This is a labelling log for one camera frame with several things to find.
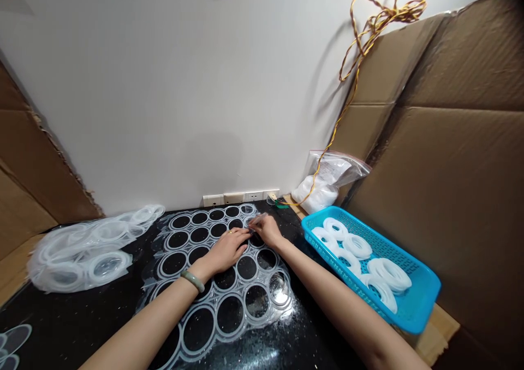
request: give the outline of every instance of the cardboard box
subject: cardboard box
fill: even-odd
[[[520,0],[480,0],[382,36],[350,107],[363,113],[344,119],[334,147],[373,166],[347,210],[441,279],[437,302],[463,329],[447,368],[524,357],[521,25]],[[368,64],[378,58],[382,70]],[[387,93],[367,92],[375,79]],[[365,107],[385,103],[370,121]]]
[[[102,217],[0,63],[0,304],[25,279],[41,232]]]

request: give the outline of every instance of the black countertop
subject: black countertop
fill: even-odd
[[[273,215],[282,234],[300,250],[331,270],[305,241],[300,220],[288,209],[255,202]],[[0,331],[30,324],[33,332],[16,352],[19,369],[76,369],[135,313],[142,296],[142,269],[152,258],[152,228],[124,250],[134,264],[124,277],[103,287],[74,294],[44,294],[26,284],[0,311]],[[364,368],[354,350],[331,325],[296,275],[290,271],[295,295],[291,316],[249,330],[232,343],[215,344],[199,362],[177,362],[191,369],[346,369]]]

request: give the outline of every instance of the blue plastic basket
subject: blue plastic basket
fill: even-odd
[[[413,285],[402,295],[395,295],[398,311],[393,314],[381,301],[378,293],[367,288],[338,257],[335,257],[325,244],[311,230],[323,226],[324,220],[332,217],[343,223],[352,234],[361,236],[372,247],[371,258],[360,261],[362,273],[368,273],[367,263],[373,258],[389,258],[410,277]],[[418,335],[424,330],[433,311],[433,305],[440,291],[437,275],[415,257],[409,255],[396,244],[336,206],[307,216],[302,221],[306,240],[320,256],[338,273],[342,280],[364,299],[386,322],[400,329]]]

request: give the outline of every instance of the wall socket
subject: wall socket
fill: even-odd
[[[224,205],[224,194],[204,195],[204,206]]]
[[[244,202],[244,193],[224,193],[224,203],[228,204],[238,204],[239,202]]]
[[[259,192],[245,192],[245,193],[224,193],[216,195],[204,195],[204,206],[218,206],[228,204],[239,204],[241,202],[262,201],[267,199],[270,194],[274,194],[277,198],[280,195],[279,189],[263,190]]]
[[[264,197],[264,192],[246,192],[244,202],[261,201]]]

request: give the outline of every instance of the stack of plastic rings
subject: stack of plastic rings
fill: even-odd
[[[398,311],[395,295],[403,294],[412,285],[402,268],[387,258],[374,258],[367,263],[369,273],[362,274],[360,261],[368,260],[373,249],[366,240],[351,234],[342,222],[334,218],[325,219],[323,227],[316,227],[312,232],[335,257],[349,264],[347,268],[366,287],[376,289],[388,309],[393,313]]]
[[[119,250],[143,235],[165,212],[147,205],[117,217],[59,228],[37,245],[28,263],[33,284],[46,292],[72,293],[107,284],[127,273],[131,255]]]

